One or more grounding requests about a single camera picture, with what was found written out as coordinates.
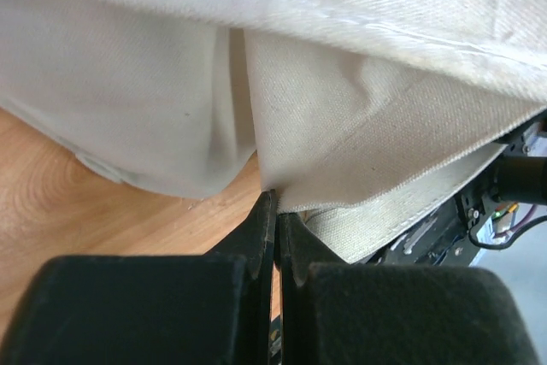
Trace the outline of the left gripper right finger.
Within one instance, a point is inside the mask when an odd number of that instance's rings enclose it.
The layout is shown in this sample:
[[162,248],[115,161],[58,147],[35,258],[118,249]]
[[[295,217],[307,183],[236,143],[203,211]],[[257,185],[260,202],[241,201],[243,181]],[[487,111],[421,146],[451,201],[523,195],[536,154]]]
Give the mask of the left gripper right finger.
[[277,222],[285,364],[536,364],[505,284],[481,268],[349,264]]

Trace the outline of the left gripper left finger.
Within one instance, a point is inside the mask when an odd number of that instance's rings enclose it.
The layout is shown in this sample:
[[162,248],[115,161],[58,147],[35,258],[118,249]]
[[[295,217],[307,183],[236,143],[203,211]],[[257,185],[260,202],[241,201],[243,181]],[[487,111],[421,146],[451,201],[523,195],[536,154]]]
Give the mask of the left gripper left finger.
[[276,207],[263,192],[202,255],[50,259],[16,307],[2,363],[268,363]]

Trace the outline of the beige canvas tote bag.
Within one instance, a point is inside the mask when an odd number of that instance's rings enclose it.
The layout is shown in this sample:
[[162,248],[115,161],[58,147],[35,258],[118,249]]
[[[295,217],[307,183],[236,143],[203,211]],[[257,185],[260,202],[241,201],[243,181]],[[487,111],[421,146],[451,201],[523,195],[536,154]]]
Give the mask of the beige canvas tote bag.
[[1,0],[1,105],[115,182],[223,190],[355,262],[546,107],[546,0]]

